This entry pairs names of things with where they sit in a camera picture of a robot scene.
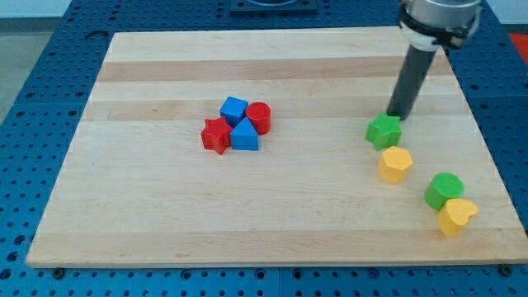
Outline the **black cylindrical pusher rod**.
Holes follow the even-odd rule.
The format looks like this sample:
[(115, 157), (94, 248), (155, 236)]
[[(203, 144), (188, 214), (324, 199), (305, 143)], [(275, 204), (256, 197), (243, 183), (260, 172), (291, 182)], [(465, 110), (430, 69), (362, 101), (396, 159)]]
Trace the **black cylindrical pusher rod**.
[(400, 120), (406, 120), (410, 116), (435, 54), (435, 52), (417, 49), (412, 45), (408, 47), (385, 111), (388, 116), (397, 116)]

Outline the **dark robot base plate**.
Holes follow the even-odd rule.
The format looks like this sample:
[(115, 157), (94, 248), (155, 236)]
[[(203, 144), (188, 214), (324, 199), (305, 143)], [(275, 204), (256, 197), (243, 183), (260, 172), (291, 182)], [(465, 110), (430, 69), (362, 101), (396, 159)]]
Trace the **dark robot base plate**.
[(314, 12), (317, 0), (228, 0), (231, 12)]

